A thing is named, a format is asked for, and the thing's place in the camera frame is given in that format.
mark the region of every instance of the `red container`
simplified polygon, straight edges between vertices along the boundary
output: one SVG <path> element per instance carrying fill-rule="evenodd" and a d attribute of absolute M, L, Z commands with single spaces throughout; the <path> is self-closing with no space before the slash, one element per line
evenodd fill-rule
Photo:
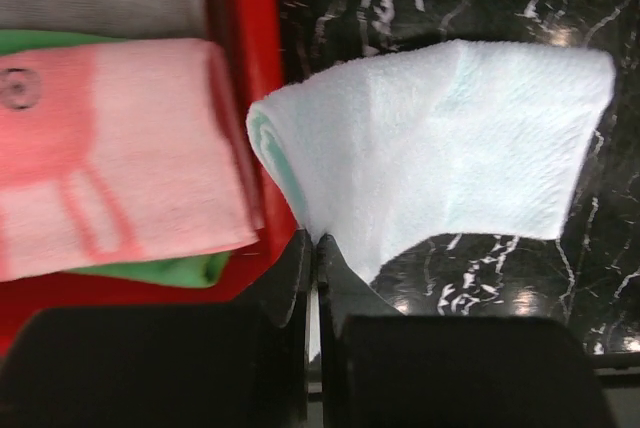
<path fill-rule="evenodd" d="M 239 88 L 241 117 L 254 100 L 282 85 L 276 0 L 225 0 L 232 34 L 229 52 Z M 39 310 L 70 305 L 207 303 L 228 301 L 280 256 L 296 224 L 282 194 L 260 169 L 265 229 L 258 245 L 234 254 L 217 285 L 203 290 L 56 273 L 0 283 L 0 355 Z"/>

